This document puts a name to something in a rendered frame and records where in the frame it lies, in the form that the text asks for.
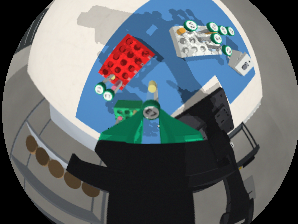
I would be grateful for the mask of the blue bench mat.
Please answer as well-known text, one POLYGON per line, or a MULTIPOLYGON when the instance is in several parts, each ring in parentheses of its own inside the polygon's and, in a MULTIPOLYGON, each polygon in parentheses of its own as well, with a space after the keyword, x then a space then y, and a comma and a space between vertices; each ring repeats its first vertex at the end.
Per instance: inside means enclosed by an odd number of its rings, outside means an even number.
MULTIPOLYGON (((248 49, 235 25, 213 0, 150 0, 131 14, 108 40, 96 59, 84 85, 76 118, 100 133, 114 126, 114 106, 118 100, 146 101, 148 83, 158 85, 160 107, 173 114, 213 76, 216 76, 231 104, 245 89, 255 75, 254 66, 245 75, 238 74, 229 63, 227 55, 201 55, 177 57, 170 35, 170 28, 183 26, 187 20, 205 26, 214 22, 218 26, 232 27, 234 36, 220 35, 220 46, 232 50, 248 49), (106 59, 130 34, 155 55, 134 75, 124 89, 116 92, 111 101, 95 92, 95 85, 105 78, 98 73, 106 59)), ((251 57, 250 57, 251 58, 251 57)))

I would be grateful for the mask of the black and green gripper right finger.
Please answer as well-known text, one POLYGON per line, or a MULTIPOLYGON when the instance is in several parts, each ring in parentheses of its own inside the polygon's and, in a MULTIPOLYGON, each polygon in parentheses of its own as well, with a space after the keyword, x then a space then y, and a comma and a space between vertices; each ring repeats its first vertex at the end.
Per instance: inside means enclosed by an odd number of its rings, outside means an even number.
POLYGON ((173 118, 163 109, 160 110, 159 131, 161 144, 204 140, 201 132, 173 118))

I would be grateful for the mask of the green tube rack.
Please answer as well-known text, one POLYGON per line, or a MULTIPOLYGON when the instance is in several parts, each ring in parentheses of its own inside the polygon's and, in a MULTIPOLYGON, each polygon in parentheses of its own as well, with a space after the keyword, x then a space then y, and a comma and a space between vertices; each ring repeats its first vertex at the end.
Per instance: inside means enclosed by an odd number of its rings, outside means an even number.
POLYGON ((138 111, 139 109, 142 108, 142 104, 143 104, 143 101, 138 101, 138 100, 118 100, 114 106, 114 113, 115 113, 116 120, 118 116, 123 117, 122 121, 129 118, 130 116, 132 116, 132 113, 134 110, 138 111))

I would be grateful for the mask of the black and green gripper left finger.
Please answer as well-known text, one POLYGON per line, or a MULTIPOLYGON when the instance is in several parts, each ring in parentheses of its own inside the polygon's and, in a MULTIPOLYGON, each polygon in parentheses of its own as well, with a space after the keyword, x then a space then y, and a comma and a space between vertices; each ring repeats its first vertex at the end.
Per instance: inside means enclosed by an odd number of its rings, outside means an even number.
POLYGON ((101 132, 98 140, 142 144, 143 121, 143 110, 140 109, 133 116, 101 132))

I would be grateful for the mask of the red tube rack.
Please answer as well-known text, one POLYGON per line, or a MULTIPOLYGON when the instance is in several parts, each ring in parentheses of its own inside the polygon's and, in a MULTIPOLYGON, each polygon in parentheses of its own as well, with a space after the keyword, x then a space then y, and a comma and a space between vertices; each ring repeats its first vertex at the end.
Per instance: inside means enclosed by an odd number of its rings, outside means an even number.
POLYGON ((115 84, 117 80, 121 80, 123 84, 119 89, 122 90, 154 55, 141 42, 130 34, 127 34, 106 59, 98 73, 105 78, 110 74, 114 74, 115 79, 111 83, 115 84))

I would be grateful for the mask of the white test tube rack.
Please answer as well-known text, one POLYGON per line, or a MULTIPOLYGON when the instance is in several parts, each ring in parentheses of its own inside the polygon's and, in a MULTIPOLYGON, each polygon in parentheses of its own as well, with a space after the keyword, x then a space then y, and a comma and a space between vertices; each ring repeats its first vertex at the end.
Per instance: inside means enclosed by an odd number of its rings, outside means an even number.
POLYGON ((220 53, 220 52, 214 52, 214 51, 208 50, 209 45, 220 46, 220 44, 215 44, 213 42, 200 43, 198 41, 198 37, 209 36, 211 34, 208 34, 208 35, 206 35, 205 33, 197 34, 195 31, 193 31, 193 32, 188 32, 183 35, 178 35, 176 31, 181 27, 182 26, 174 26, 169 30, 174 47, 175 47, 177 57, 184 58, 184 57, 201 56, 201 55, 222 55, 222 53, 220 53), (203 49, 203 47, 204 47, 204 49, 203 49))

